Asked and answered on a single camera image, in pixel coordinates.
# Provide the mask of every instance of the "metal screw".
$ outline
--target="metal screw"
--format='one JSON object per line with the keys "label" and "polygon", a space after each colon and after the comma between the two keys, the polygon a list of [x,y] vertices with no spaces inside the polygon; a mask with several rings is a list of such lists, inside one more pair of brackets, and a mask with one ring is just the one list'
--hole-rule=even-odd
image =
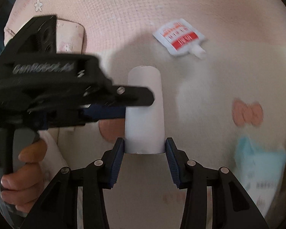
{"label": "metal screw", "polygon": [[103,164],[103,161],[102,160],[96,160],[95,162],[94,162],[94,165],[95,166],[101,166]]}
{"label": "metal screw", "polygon": [[195,162],[194,160],[189,160],[189,161],[187,162],[187,164],[188,164],[189,166],[195,166],[196,162]]}
{"label": "metal screw", "polygon": [[225,173],[225,174],[229,173],[229,169],[226,167],[221,168],[220,171]]}
{"label": "metal screw", "polygon": [[122,95],[124,92],[125,92],[125,88],[124,87],[119,87],[116,92],[119,94],[119,95]]}
{"label": "metal screw", "polygon": [[69,168],[68,167],[63,167],[60,171],[63,174],[67,174],[69,172]]}

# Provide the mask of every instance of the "orange bow print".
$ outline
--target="orange bow print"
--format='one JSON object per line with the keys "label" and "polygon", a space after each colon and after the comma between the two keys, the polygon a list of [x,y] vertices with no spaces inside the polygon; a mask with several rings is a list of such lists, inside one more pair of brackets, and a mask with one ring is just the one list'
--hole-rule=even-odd
{"label": "orange bow print", "polygon": [[264,113],[258,102],[247,105],[241,100],[234,100],[232,105],[232,117],[235,125],[243,127],[246,123],[260,126],[263,122]]}

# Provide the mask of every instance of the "light blue package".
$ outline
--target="light blue package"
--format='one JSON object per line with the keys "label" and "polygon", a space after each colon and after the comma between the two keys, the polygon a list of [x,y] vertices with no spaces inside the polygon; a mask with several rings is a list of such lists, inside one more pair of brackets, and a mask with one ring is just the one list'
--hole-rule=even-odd
{"label": "light blue package", "polygon": [[265,217],[274,198],[286,164],[286,151],[265,151],[244,136],[235,152],[235,176]]}

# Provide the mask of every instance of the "white cylindrical object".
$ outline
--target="white cylindrical object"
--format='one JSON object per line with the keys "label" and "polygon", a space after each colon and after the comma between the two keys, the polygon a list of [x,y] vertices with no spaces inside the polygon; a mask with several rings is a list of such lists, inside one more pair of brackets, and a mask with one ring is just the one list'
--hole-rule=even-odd
{"label": "white cylindrical object", "polygon": [[164,153],[164,110],[159,70],[152,66],[135,67],[128,74],[128,85],[148,87],[155,101],[150,107],[126,108],[125,153]]}

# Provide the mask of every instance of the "finger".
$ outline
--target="finger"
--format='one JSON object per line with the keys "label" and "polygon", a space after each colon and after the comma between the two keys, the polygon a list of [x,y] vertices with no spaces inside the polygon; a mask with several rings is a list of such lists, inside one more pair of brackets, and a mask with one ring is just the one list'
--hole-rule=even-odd
{"label": "finger", "polygon": [[43,179],[42,171],[38,163],[25,164],[15,173],[4,175],[1,184],[10,190],[24,190]]}
{"label": "finger", "polygon": [[104,140],[115,143],[119,137],[124,137],[125,119],[99,120],[98,128]]}
{"label": "finger", "polygon": [[31,202],[35,199],[37,199],[44,188],[43,181],[40,181],[39,183],[36,183],[34,186],[20,191],[15,190],[5,190],[1,192],[1,198],[6,203],[12,204],[12,205],[24,205],[28,202]]}
{"label": "finger", "polygon": [[24,148],[18,159],[25,163],[38,163],[44,159],[47,152],[47,144],[40,139],[38,142]]}
{"label": "finger", "polygon": [[28,202],[26,204],[23,204],[21,206],[16,206],[16,209],[20,212],[23,212],[23,213],[29,213],[36,201],[37,200],[34,200],[34,201]]}

